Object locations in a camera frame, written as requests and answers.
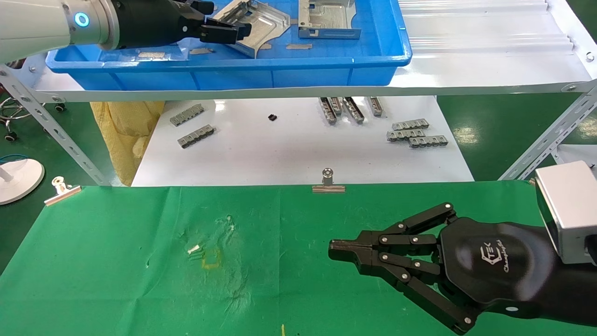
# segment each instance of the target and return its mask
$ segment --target yellow stain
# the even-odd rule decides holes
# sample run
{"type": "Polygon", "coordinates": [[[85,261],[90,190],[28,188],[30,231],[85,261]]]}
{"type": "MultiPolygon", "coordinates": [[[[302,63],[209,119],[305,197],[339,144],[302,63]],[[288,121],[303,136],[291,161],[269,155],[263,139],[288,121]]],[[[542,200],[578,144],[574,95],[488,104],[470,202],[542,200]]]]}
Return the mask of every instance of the yellow stain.
{"type": "Polygon", "coordinates": [[[221,261],[221,256],[220,256],[220,249],[214,249],[213,251],[205,251],[205,254],[207,255],[208,253],[214,253],[216,255],[216,262],[213,264],[207,264],[205,262],[205,259],[207,258],[206,256],[203,257],[203,259],[201,259],[201,268],[203,268],[204,270],[210,270],[212,268],[218,268],[220,266],[220,261],[221,261]]]}

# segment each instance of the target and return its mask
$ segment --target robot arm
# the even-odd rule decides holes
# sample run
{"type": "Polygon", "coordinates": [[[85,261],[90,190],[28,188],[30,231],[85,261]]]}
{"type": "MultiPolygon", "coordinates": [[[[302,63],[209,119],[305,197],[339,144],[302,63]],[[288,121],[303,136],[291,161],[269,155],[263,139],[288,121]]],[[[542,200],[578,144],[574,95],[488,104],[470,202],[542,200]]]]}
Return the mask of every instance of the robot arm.
{"type": "Polygon", "coordinates": [[[458,218],[444,203],[383,231],[332,240],[328,254],[381,277],[458,335],[486,311],[597,326],[597,268],[564,264],[545,228],[458,218]],[[441,224],[438,237],[423,234],[441,224]],[[433,262],[410,258],[424,255],[433,262]]]}
{"type": "Polygon", "coordinates": [[[210,1],[0,0],[0,63],[76,44],[157,47],[186,37],[234,44],[251,25],[210,19],[210,1]]]}

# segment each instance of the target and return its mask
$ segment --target blue plastic bin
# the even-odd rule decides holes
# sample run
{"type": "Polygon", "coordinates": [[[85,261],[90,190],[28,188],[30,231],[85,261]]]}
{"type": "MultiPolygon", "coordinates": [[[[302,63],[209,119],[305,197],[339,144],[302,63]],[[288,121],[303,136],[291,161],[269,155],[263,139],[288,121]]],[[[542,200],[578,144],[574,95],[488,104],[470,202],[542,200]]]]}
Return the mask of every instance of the blue plastic bin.
{"type": "MultiPolygon", "coordinates": [[[[214,1],[223,8],[229,0],[214,1]]],[[[298,0],[263,0],[298,17],[298,0]]],[[[397,0],[356,0],[355,39],[301,39],[292,25],[268,41],[257,59],[225,45],[185,39],[158,48],[103,51],[95,45],[51,51],[46,63],[56,73],[67,73],[86,90],[234,90],[244,88],[388,85],[396,68],[412,57],[397,0]],[[288,50],[288,44],[313,44],[308,50],[288,50]],[[191,55],[189,50],[215,52],[191,55]],[[160,59],[140,52],[165,53],[160,59]]]]}

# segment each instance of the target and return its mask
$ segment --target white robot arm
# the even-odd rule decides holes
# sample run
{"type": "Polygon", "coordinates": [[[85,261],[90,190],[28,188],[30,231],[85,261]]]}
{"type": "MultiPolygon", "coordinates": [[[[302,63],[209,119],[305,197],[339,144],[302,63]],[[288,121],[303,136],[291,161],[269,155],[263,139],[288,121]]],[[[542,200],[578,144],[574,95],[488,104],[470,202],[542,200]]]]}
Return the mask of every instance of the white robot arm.
{"type": "Polygon", "coordinates": [[[157,47],[185,37],[234,44],[251,25],[206,17],[200,0],[0,0],[0,63],[76,44],[102,49],[157,47]]]}
{"type": "Polygon", "coordinates": [[[118,40],[118,19],[107,0],[0,0],[0,62],[69,44],[118,40]]]}

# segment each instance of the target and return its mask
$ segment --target white table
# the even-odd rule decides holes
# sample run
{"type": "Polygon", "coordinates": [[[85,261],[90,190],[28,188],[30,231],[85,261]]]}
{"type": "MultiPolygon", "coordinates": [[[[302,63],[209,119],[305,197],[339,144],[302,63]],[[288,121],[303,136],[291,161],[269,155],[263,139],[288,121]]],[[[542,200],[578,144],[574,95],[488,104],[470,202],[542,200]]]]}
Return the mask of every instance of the white table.
{"type": "Polygon", "coordinates": [[[317,98],[168,102],[133,186],[320,184],[326,167],[337,184],[473,180],[433,96],[381,97],[381,118],[362,97],[355,100],[362,125],[346,113],[329,125],[317,98]],[[206,111],[179,127],[170,123],[196,103],[206,111]],[[392,123],[418,118],[431,124],[427,135],[446,136],[448,146],[412,149],[386,140],[392,123]],[[206,124],[217,129],[213,135],[180,148],[177,139],[206,124]]]}

